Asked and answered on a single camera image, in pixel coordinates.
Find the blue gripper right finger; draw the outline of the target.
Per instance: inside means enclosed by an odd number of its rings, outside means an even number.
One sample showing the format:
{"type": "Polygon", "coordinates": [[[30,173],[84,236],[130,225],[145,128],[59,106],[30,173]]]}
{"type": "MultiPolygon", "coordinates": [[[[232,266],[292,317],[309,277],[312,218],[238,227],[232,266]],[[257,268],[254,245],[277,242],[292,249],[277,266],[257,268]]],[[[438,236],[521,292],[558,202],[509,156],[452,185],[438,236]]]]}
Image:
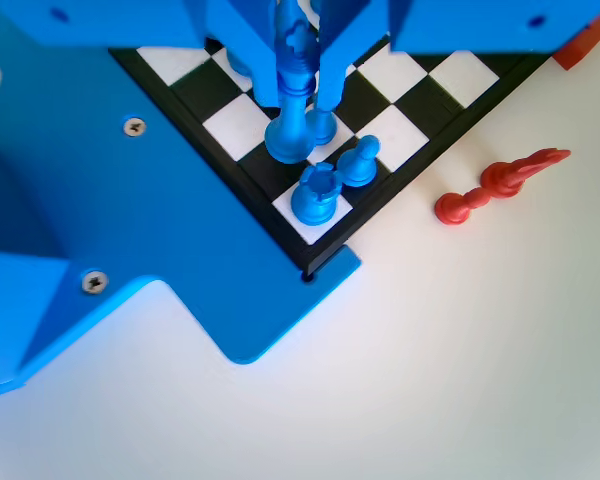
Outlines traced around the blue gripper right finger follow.
{"type": "Polygon", "coordinates": [[[323,1],[319,17],[317,107],[334,110],[342,99],[347,68],[380,38],[380,2],[323,1]]]}

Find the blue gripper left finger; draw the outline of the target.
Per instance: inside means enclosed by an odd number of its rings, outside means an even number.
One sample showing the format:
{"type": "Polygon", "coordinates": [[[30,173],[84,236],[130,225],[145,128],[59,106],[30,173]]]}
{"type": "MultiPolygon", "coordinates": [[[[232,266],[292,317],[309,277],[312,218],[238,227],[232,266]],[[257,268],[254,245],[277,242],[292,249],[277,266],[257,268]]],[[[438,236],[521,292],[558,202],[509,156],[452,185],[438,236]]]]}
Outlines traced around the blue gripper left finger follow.
{"type": "Polygon", "coordinates": [[[275,1],[207,1],[206,27],[251,72],[254,95],[278,107],[275,1]]]}

